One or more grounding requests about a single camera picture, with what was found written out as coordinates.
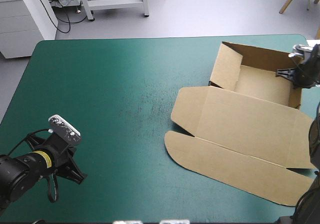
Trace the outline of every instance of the unfolded cardboard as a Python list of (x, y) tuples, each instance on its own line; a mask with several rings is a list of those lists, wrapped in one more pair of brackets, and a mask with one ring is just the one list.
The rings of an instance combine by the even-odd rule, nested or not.
[(313, 168), (299, 111), (301, 89), (276, 77), (293, 67), (288, 53), (223, 42), (212, 86), (180, 89), (171, 119), (193, 136), (169, 131), (165, 145), (181, 166), (272, 202), (295, 206)]

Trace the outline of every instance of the box lid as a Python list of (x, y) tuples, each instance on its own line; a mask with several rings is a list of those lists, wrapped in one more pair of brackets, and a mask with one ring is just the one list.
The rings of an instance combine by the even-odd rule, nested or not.
[(165, 146), (184, 168), (281, 205), (295, 206), (313, 182), (284, 167), (174, 131), (166, 133)]
[(179, 90), (171, 119), (197, 138), (285, 168), (313, 168), (312, 119), (297, 109), (214, 86)]

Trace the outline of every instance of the black cable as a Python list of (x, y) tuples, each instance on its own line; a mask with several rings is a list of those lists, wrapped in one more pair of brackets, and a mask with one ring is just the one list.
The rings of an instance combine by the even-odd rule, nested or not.
[(311, 80), (313, 80), (317, 85), (320, 84), (320, 81), (319, 80), (316, 80), (314, 78), (312, 78), (311, 76), (309, 76), (304, 70), (301, 69), (301, 67), (299, 66), (299, 64), (296, 63), (296, 61), (291, 58), (292, 62), (295, 64), (295, 66), (304, 74), (306, 75), (308, 78), (310, 78)]
[[(82, 23), (86, 18), (87, 18), (87, 16), (85, 16), (82, 20), (79, 20), (79, 21), (71, 21), (70, 24)], [(63, 22), (63, 23), (69, 23), (69, 22), (67, 22), (67, 21), (65, 21), (65, 20), (62, 20), (62, 19), (58, 18), (58, 17), (57, 17), (57, 19), (58, 19), (59, 21)]]
[(58, 201), (59, 199), (59, 186), (58, 186), (58, 180), (57, 180), (57, 176), (56, 174), (52, 174), (52, 178), (53, 178), (53, 185), (54, 185), (54, 198), (52, 196), (52, 193), (51, 193), (51, 181), (50, 181), (50, 177), (45, 177), (46, 181), (47, 181), (47, 184), (48, 184), (48, 198), (49, 198), (49, 201), (51, 203), (55, 203), (56, 201)]
[(44, 10), (45, 10), (45, 12), (46, 12), (46, 14), (47, 14), (47, 16), (49, 17), (51, 23), (53, 24), (53, 26), (54, 26), (59, 32), (61, 32), (61, 33), (65, 33), (65, 34), (66, 34), (66, 33), (69, 33), (70, 30), (71, 30), (71, 24), (70, 24), (70, 19), (69, 19), (69, 16), (68, 16), (66, 10), (63, 9), (64, 12), (65, 12), (65, 14), (66, 14), (66, 17), (67, 17), (67, 19), (68, 19), (68, 21), (69, 21), (69, 29), (68, 29), (68, 31), (63, 31), (63, 30), (60, 30), (60, 29), (56, 26), (56, 24), (54, 23), (54, 21), (51, 19), (51, 16), (49, 15), (49, 13), (48, 13), (48, 11), (47, 11), (47, 9), (46, 9), (46, 6), (45, 6), (45, 4), (43, 3), (43, 1), (40, 0), (40, 2), (41, 2), (41, 4), (42, 4), (42, 6), (43, 6), (43, 8), (44, 8)]
[[(60, 6), (62, 7), (62, 9), (63, 8), (65, 8), (60, 2), (59, 2), (59, 0), (50, 0), (50, 3), (51, 2), (56, 2), (56, 3), (59, 3), (60, 4)], [(58, 17), (56, 17), (59, 21), (61, 21), (61, 22), (63, 22), (63, 23), (68, 23), (68, 24), (78, 24), (78, 23), (81, 23), (81, 22), (83, 22), (86, 18), (87, 18), (87, 16), (85, 16), (82, 20), (79, 20), (79, 21), (65, 21), (65, 20), (62, 20), (62, 19), (60, 19), (60, 18), (58, 18)]]
[(23, 138), (21, 141), (19, 141), (19, 143), (17, 145), (14, 146), (14, 148), (11, 149), (11, 151), (9, 151), (9, 153), (7, 154), (7, 156), (10, 156), (11, 153), (14, 152), (15, 149), (17, 149), (17, 147), (19, 147), (21, 145), (21, 143), (23, 143), (29, 136), (39, 133), (39, 132), (43, 132), (43, 131), (49, 131), (49, 129), (40, 129), (40, 130), (36, 130), (34, 132), (29, 133), (28, 135), (26, 135), (25, 138)]
[(301, 211), (301, 209), (303, 208), (304, 204), (306, 203), (307, 200), (309, 200), (312, 197), (312, 194), (320, 191), (320, 186), (318, 186), (317, 188), (308, 190), (305, 194), (302, 195), (302, 197), (300, 197), (300, 199), (298, 200), (296, 206), (295, 206), (295, 210), (294, 213), (292, 215), (292, 220), (296, 221), (299, 217), (299, 213)]

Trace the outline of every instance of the white object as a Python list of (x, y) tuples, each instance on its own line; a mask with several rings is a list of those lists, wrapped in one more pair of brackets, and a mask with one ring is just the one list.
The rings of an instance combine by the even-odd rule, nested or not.
[(316, 44), (320, 44), (320, 40), (306, 40), (309, 47), (314, 47)]
[(94, 20), (92, 11), (143, 6), (144, 16), (149, 16), (148, 0), (81, 0), (89, 20)]
[[(49, 1), (42, 1), (57, 26)], [(54, 40), (56, 32), (39, 0), (0, 0), (0, 52), (5, 58), (31, 56), (38, 42)]]

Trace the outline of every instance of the green tabletop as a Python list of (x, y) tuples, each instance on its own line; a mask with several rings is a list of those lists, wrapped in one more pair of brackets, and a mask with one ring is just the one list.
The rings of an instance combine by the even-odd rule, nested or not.
[[(55, 204), (42, 180), (0, 221), (273, 222), (291, 215), (292, 207), (186, 170), (166, 152), (165, 133), (178, 129), (170, 120), (178, 90), (208, 85), (221, 41), (286, 52), (307, 43), (301, 35), (40, 42), (0, 125), (0, 153), (59, 114), (82, 134), (75, 160), (88, 177), (81, 185), (59, 178)], [(319, 99), (318, 88), (304, 90), (301, 110), (314, 117)]]

